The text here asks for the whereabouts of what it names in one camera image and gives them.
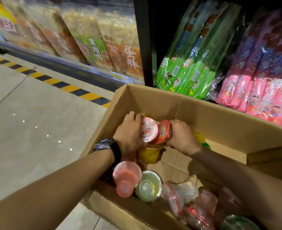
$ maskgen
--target green jelly cup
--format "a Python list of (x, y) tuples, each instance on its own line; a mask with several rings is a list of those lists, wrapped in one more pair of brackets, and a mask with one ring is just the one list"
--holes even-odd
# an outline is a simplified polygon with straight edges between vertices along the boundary
[(136, 187), (136, 195), (144, 202), (151, 202), (160, 196), (162, 188), (161, 179), (154, 171), (142, 172), (142, 178)]

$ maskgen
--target wristwatch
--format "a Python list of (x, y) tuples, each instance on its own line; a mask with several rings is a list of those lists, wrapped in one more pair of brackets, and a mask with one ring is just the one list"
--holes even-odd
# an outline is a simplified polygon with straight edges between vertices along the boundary
[(94, 148), (96, 150), (102, 150), (106, 148), (111, 149), (115, 159), (114, 165), (120, 163), (122, 157), (121, 149), (118, 143), (113, 138), (104, 139), (101, 142), (98, 142), (97, 144), (94, 145)]

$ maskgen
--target barcode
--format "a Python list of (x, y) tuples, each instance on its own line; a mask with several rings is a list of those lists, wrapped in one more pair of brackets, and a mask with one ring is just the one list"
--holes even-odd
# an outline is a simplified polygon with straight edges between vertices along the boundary
[(196, 81), (199, 75), (200, 75), (200, 71), (196, 70), (191, 78), (191, 81)]
[(171, 73), (171, 75), (177, 76), (179, 70), (180, 70), (180, 67), (179, 66), (175, 66), (175, 68), (173, 69), (173, 72)]
[(163, 58), (160, 67), (164, 67), (164, 65), (166, 64), (166, 61), (168, 60), (168, 58)]

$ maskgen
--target pink plastic cup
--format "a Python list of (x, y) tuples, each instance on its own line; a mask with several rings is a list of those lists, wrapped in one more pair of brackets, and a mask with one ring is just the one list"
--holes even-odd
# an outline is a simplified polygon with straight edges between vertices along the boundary
[(113, 179), (116, 183), (116, 192), (122, 198), (132, 195), (142, 177), (140, 167), (131, 161), (122, 161), (113, 170)]

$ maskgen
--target black shelf post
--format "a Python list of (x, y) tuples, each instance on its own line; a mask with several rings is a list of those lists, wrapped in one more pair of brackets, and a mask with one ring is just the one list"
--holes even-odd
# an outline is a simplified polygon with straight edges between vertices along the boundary
[(151, 24), (154, 23), (150, 5), (150, 0), (133, 0), (135, 8), (135, 16), (137, 22), (137, 30), (139, 37), (139, 45), (141, 52), (141, 60), (143, 66), (144, 83), (146, 86), (153, 87), (153, 62), (152, 48), (154, 45), (154, 37), (151, 35)]

